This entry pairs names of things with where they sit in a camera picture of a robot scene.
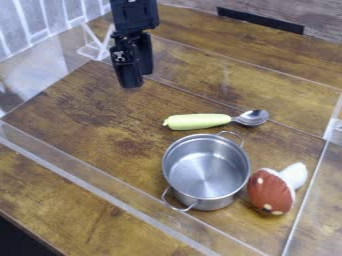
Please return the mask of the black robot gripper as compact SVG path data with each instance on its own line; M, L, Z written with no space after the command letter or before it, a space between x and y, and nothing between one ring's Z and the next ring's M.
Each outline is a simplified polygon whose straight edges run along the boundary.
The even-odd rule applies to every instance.
M143 75L154 71L151 35L143 32L138 43L126 35L157 28L158 3L157 0L110 0L110 5L115 24L115 45L110 48L113 66L121 85L138 88L143 85Z

